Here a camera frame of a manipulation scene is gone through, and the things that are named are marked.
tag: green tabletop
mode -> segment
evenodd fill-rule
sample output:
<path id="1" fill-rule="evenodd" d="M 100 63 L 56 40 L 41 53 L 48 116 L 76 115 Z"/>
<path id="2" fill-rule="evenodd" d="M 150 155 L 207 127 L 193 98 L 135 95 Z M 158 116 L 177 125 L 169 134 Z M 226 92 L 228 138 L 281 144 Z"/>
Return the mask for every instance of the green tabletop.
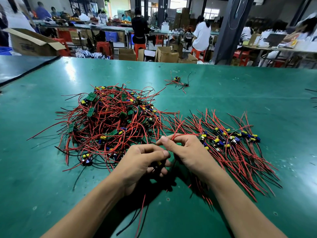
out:
<path id="1" fill-rule="evenodd" d="M 248 111 L 263 155 L 279 169 L 283 186 L 271 185 L 275 197 L 256 193 L 256 205 L 288 237 L 316 237 L 317 110 L 310 98 L 317 93 L 304 89 L 317 89 L 317 70 L 80 58 L 62 58 L 1 89 L 0 237 L 39 237 L 108 175 L 88 167 L 74 187 L 82 167 L 62 172 L 67 168 L 64 155 L 54 148 L 58 126 L 26 141 L 54 124 L 54 112 L 60 107 L 77 106 L 76 99 L 65 101 L 61 95 L 91 92 L 90 84 L 125 83 L 129 88 L 152 86 L 159 91 L 170 71 L 185 78 L 192 72 L 190 87 L 184 94 L 167 86 L 156 97 L 155 107 L 180 110 L 184 116 L 189 110 L 216 109 L 218 117 L 230 124 L 227 112 L 240 116 Z M 70 157 L 70 166 L 75 163 Z M 149 198 L 140 237 L 230 237 L 217 207 L 209 209 L 183 180 L 175 181 L 172 192 Z M 116 237 L 134 213 L 125 217 L 122 208 L 140 207 L 142 200 L 119 204 L 106 218 L 102 237 Z M 134 237 L 138 221 L 119 237 Z"/>

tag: right hand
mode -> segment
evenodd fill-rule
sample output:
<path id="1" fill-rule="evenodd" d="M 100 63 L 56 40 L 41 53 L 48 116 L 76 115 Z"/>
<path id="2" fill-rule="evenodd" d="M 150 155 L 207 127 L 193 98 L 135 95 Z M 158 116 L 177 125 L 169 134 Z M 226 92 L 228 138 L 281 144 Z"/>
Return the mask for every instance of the right hand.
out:
<path id="1" fill-rule="evenodd" d="M 172 136 L 161 136 L 156 145 L 164 145 L 167 150 L 178 155 L 184 165 L 202 181 L 207 179 L 213 169 L 220 168 L 195 135 L 175 134 L 171 140 Z M 183 146 L 177 145 L 176 142 L 182 143 Z"/>

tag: left hand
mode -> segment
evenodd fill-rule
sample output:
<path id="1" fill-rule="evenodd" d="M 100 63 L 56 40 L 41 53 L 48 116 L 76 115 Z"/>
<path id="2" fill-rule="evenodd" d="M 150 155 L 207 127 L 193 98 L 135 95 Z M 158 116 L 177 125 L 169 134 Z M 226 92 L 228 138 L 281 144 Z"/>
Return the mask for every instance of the left hand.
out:
<path id="1" fill-rule="evenodd" d="M 125 195 L 129 195 L 134 190 L 138 180 L 145 173 L 153 171 L 153 167 L 149 167 L 152 162 L 169 157 L 170 154 L 167 150 L 154 144 L 132 145 L 112 173 L 123 180 Z M 170 165 L 171 163 L 166 160 L 165 166 Z M 162 168 L 160 176 L 163 177 L 166 174 L 166 168 Z"/>

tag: black shirt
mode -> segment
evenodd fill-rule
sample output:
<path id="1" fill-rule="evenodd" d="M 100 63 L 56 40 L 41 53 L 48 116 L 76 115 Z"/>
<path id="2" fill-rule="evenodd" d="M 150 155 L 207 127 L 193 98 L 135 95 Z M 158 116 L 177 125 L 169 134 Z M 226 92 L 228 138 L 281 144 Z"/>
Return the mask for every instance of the black shirt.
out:
<path id="1" fill-rule="evenodd" d="M 150 29 L 147 26 L 147 21 L 144 17 L 134 17 L 131 21 L 132 28 L 134 31 L 134 36 L 144 37 L 145 34 L 148 34 Z"/>

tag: hand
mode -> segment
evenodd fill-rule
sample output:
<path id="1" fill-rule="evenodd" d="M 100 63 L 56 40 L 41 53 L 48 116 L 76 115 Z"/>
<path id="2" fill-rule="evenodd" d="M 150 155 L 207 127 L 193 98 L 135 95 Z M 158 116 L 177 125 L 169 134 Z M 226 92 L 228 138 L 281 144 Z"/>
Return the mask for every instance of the hand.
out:
<path id="1" fill-rule="evenodd" d="M 184 165 L 202 181 L 206 181 L 213 168 L 220 168 L 195 135 L 175 134 L 173 141 L 172 136 L 161 136 L 156 145 L 164 145 L 167 150 L 179 156 Z"/>
<path id="2" fill-rule="evenodd" d="M 153 171 L 153 167 L 149 167 L 152 162 L 169 157 L 167 150 L 154 144 L 132 145 L 112 173 L 123 179 L 125 195 L 129 195 L 134 190 L 137 181 L 145 173 Z M 166 160 L 165 166 L 170 165 L 171 163 Z M 166 168 L 162 168 L 160 176 L 163 177 L 166 174 Z"/>

